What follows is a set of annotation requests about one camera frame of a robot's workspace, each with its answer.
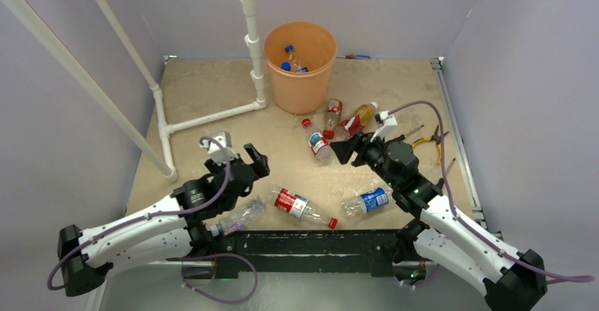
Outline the large Pepsi bottle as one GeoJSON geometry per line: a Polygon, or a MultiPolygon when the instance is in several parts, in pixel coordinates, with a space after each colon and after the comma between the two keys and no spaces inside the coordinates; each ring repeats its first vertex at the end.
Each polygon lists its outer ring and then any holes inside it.
{"type": "Polygon", "coordinates": [[[286,46],[285,52],[287,53],[287,62],[291,69],[301,69],[304,66],[301,56],[295,51],[292,45],[286,46]]]}

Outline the blue label water bottle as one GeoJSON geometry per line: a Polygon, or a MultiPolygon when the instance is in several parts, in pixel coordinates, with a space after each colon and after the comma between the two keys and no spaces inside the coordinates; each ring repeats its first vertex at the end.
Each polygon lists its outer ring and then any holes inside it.
{"type": "Polygon", "coordinates": [[[305,66],[299,66],[296,64],[292,64],[288,61],[282,62],[280,67],[283,71],[289,71],[289,72],[293,72],[293,73],[307,73],[309,71],[308,68],[305,66]]]}

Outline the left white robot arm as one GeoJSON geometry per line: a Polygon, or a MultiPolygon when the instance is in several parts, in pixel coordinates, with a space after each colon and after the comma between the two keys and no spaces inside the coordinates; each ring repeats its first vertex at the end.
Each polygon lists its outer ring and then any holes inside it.
{"type": "Polygon", "coordinates": [[[71,224],[59,231],[58,264],[47,279],[52,291],[68,297],[100,287],[110,274],[161,259],[189,256],[205,259],[214,237],[205,221],[231,211],[253,184],[270,174],[268,157],[252,143],[244,145],[251,158],[205,138],[215,152],[205,162],[208,174],[189,180],[149,207],[117,221],[82,229],[71,224]]]}

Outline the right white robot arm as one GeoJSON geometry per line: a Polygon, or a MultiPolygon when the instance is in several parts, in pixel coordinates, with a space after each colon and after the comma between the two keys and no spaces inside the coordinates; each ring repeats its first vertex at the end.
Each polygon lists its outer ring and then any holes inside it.
{"type": "Polygon", "coordinates": [[[542,257],[519,251],[453,210],[441,186],[420,174],[412,146],[401,137],[384,141],[359,132],[331,148],[343,165],[367,165],[414,217],[396,234],[395,262],[431,259],[474,287],[491,310],[531,310],[546,294],[542,257]]]}

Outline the orange plastic bin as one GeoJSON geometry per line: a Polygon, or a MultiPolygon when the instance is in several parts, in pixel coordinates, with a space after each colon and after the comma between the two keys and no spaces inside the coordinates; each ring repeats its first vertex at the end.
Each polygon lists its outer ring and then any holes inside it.
{"type": "Polygon", "coordinates": [[[327,100],[338,47],[334,36],[310,21],[291,21],[274,28],[264,40],[263,53],[275,103],[286,112],[306,114],[327,100]],[[292,45],[307,73],[283,71],[285,47],[292,45]]]}

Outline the yellow tea bottle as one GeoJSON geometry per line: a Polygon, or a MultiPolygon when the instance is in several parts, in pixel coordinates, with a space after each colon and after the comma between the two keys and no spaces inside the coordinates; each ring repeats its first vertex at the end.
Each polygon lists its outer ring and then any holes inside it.
{"type": "Polygon", "coordinates": [[[373,119],[378,110],[376,102],[360,105],[353,113],[340,122],[333,130],[335,135],[348,140],[362,131],[373,119]]]}

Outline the small red label bottle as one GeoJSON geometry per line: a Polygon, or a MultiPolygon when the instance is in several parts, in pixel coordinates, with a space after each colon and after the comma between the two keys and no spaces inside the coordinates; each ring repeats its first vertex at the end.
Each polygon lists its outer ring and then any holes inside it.
{"type": "Polygon", "coordinates": [[[314,159],[320,163],[330,163],[332,161],[333,150],[324,135],[308,118],[302,120],[302,128],[306,135],[307,145],[314,159]]]}

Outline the red label cola bottle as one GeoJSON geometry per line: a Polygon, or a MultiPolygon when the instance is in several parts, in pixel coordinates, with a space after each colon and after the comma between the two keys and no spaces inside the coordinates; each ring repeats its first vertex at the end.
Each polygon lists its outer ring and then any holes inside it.
{"type": "Polygon", "coordinates": [[[326,226],[331,230],[336,229],[338,225],[338,219],[329,214],[322,206],[289,189],[275,187],[270,192],[268,200],[278,210],[297,220],[326,226]]]}

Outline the crushed clear bottle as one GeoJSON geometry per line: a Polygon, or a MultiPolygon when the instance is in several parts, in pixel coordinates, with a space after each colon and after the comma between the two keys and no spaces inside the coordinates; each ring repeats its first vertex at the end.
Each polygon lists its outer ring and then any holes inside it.
{"type": "Polygon", "coordinates": [[[242,208],[234,209],[231,214],[219,219],[210,227],[210,233],[213,237],[227,236],[238,230],[245,229],[256,218],[264,212],[266,204],[260,196],[255,196],[248,201],[242,208]]]}

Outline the small red cap bottle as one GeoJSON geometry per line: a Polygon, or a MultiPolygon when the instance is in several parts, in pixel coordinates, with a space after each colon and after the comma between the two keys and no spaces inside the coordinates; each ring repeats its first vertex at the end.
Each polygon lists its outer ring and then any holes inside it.
{"type": "Polygon", "coordinates": [[[326,112],[324,114],[324,130],[323,135],[326,139],[331,140],[334,137],[334,129],[340,123],[340,116],[343,110],[343,104],[338,99],[330,99],[328,101],[326,112]]]}

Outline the black yellow screwdriver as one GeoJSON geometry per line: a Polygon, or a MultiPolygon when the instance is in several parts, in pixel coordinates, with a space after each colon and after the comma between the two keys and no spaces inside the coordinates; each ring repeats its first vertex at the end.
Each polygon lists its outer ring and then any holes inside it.
{"type": "Polygon", "coordinates": [[[412,136],[414,133],[416,133],[416,132],[418,132],[419,130],[421,130],[423,127],[424,127],[424,125],[423,125],[423,124],[421,124],[420,126],[418,126],[418,127],[415,127],[414,129],[411,129],[409,132],[406,132],[406,133],[404,133],[404,134],[402,135],[402,137],[403,137],[404,139],[406,139],[406,138],[408,138],[408,137],[412,136]]]}

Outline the small blue label bottle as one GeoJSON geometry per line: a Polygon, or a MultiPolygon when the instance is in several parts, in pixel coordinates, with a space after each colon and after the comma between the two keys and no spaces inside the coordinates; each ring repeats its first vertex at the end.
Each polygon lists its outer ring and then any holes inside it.
{"type": "Polygon", "coordinates": [[[391,189],[377,187],[370,192],[344,199],[341,208],[349,218],[353,218],[385,207],[391,197],[391,189]]]}

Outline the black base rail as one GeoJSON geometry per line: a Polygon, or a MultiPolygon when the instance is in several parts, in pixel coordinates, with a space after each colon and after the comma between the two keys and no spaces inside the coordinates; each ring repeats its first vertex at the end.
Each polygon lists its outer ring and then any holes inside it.
{"type": "Polygon", "coordinates": [[[205,236],[192,243],[184,258],[207,260],[216,254],[216,278],[259,273],[338,273],[391,277],[405,262],[418,262],[394,229],[247,230],[228,236],[205,236]]]}

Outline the metal side rail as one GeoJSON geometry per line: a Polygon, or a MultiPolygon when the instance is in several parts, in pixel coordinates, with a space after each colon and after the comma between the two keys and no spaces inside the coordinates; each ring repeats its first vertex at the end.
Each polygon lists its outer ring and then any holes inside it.
{"type": "Polygon", "coordinates": [[[449,90],[444,78],[444,73],[442,69],[443,57],[434,57],[431,58],[430,64],[432,67],[432,71],[437,77],[437,84],[439,86],[439,91],[442,96],[442,100],[444,103],[444,107],[446,110],[446,115],[449,118],[449,124],[452,130],[453,142],[456,147],[457,158],[459,161],[459,166],[463,175],[463,181],[465,183],[465,188],[467,191],[468,198],[470,200],[471,209],[473,211],[473,220],[478,223],[485,230],[488,229],[484,211],[481,207],[480,200],[478,197],[477,190],[475,188],[475,184],[473,181],[472,172],[470,169],[470,164],[468,162],[468,157],[466,155],[463,138],[461,135],[461,131],[458,126],[458,122],[455,116],[455,112],[453,109],[453,105],[449,96],[449,90]]]}

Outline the white PVC pipe frame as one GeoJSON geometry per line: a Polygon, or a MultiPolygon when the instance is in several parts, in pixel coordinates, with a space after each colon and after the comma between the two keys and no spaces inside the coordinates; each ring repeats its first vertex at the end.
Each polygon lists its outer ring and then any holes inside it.
{"type": "Polygon", "coordinates": [[[266,96],[264,90],[264,74],[261,63],[262,53],[260,49],[260,39],[256,19],[256,0],[239,0],[247,24],[247,34],[244,41],[249,49],[252,70],[251,79],[256,90],[256,99],[250,104],[234,107],[191,119],[188,121],[169,124],[167,122],[162,88],[154,77],[150,74],[149,68],[145,65],[134,47],[133,42],[127,35],[121,25],[115,12],[112,10],[107,0],[94,0],[103,16],[111,26],[112,30],[123,44],[125,50],[132,61],[140,71],[142,77],[146,80],[149,89],[153,94],[155,101],[155,111],[158,117],[158,133],[162,145],[162,155],[158,155],[147,141],[141,136],[141,133],[117,108],[114,102],[101,89],[97,81],[89,74],[82,63],[76,58],[75,54],[61,41],[59,36],[51,29],[45,20],[39,15],[34,7],[27,0],[1,0],[12,14],[33,34],[33,36],[46,48],[48,52],[78,81],[80,86],[91,96],[91,98],[111,117],[117,126],[136,144],[142,154],[146,155],[154,166],[164,175],[164,177],[173,182],[178,174],[172,157],[172,148],[170,137],[178,131],[198,127],[207,123],[220,121],[229,117],[234,117],[247,112],[262,110],[266,107],[266,96]]]}

